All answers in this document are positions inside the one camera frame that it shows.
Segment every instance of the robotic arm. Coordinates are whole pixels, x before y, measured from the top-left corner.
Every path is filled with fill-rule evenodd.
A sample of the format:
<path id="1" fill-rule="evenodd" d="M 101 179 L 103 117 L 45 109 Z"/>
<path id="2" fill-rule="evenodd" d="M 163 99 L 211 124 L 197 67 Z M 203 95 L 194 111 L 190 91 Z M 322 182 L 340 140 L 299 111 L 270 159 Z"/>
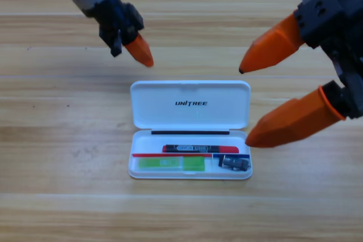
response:
<path id="1" fill-rule="evenodd" d="M 154 64 L 150 47 L 138 31 L 143 19 L 135 7 L 120 0 L 72 0 L 88 17 L 99 23 L 99 36 L 116 57 L 124 46 L 134 59 L 147 67 Z"/>
<path id="2" fill-rule="evenodd" d="M 278 64 L 307 44 L 321 47 L 344 85 L 331 81 L 265 115 L 246 144 L 275 147 L 307 138 L 347 117 L 363 116 L 363 0 L 302 0 L 249 48 L 243 74 Z"/>

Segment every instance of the small black component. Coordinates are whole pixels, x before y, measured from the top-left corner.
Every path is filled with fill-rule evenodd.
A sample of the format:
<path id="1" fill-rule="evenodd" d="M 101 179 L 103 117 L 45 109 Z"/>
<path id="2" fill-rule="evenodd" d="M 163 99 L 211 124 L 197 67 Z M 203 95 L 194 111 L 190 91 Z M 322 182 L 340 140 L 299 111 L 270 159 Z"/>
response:
<path id="1" fill-rule="evenodd" d="M 236 158 L 233 156 L 224 155 L 220 157 L 218 164 L 222 168 L 234 170 L 234 171 L 247 171 L 250 162 L 246 159 Z"/>

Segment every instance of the marker pen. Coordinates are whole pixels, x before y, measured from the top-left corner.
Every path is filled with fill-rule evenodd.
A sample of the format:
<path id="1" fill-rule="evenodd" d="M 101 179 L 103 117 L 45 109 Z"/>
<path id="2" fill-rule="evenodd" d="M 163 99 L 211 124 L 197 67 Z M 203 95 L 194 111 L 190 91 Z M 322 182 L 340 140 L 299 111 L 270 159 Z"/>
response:
<path id="1" fill-rule="evenodd" d="M 239 153 L 233 146 L 204 146 L 204 145 L 165 145 L 163 152 L 184 153 Z"/>

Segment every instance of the open case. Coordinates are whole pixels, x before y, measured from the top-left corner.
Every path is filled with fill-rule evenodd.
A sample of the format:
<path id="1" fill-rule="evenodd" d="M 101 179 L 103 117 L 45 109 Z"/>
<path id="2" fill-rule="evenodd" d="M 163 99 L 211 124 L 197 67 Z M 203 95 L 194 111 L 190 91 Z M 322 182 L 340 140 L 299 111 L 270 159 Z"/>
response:
<path id="1" fill-rule="evenodd" d="M 241 80 L 151 80 L 132 84 L 129 174 L 137 179 L 243 180 L 252 175 L 247 135 L 251 89 Z M 184 151 L 166 152 L 166 145 Z M 237 147 L 236 153 L 190 153 L 188 145 Z M 230 162 L 244 164 L 243 170 Z"/>

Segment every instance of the table surface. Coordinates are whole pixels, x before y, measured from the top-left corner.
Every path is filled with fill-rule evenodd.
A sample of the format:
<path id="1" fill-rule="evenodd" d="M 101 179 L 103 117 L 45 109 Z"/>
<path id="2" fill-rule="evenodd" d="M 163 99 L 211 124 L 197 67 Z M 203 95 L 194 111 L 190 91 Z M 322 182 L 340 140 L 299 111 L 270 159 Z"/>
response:
<path id="1" fill-rule="evenodd" d="M 300 0 L 124 0 L 155 59 L 113 58 L 70 0 L 0 0 L 0 240 L 363 241 L 363 119 L 252 149 L 246 181 L 135 180 L 130 85 L 242 79 L 250 123 L 337 79 L 320 49 L 241 76 L 253 39 Z"/>

